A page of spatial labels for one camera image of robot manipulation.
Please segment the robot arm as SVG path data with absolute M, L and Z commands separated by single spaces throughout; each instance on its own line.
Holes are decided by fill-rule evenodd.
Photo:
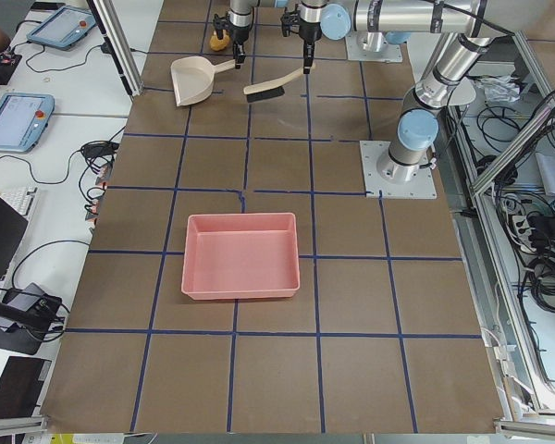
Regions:
M 463 13 L 469 19 L 464 27 L 438 40 L 429 59 L 431 68 L 403 99 L 397 135 L 388 151 L 377 162 L 378 174 L 386 181 L 404 184 L 420 169 L 422 156 L 438 136 L 438 113 L 450 98 L 468 69 L 486 52 L 489 38 L 470 37 L 463 32 L 480 19 L 478 3 L 456 6 L 445 1 L 357 1 L 352 7 L 327 1 L 302 1 L 285 10 L 280 21 L 282 34 L 293 26 L 303 39 L 303 72 L 309 73 L 314 61 L 315 42 L 322 36 L 343 38 L 349 31 L 443 31 L 443 19 Z
M 227 33 L 232 42 L 235 69 L 240 69 L 246 55 L 244 44 L 253 26 L 253 12 L 257 7 L 285 8 L 288 0 L 231 0 L 224 16 L 214 15 L 213 25 L 216 37 L 220 40 Z

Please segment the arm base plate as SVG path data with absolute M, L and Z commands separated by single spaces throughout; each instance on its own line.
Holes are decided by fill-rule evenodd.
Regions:
M 434 200 L 438 197 L 432 170 L 402 166 L 389 157 L 389 142 L 360 141 L 365 195 L 369 198 Z
M 350 61 L 401 63 L 401 47 L 386 41 L 378 32 L 352 31 L 345 37 L 347 58 Z

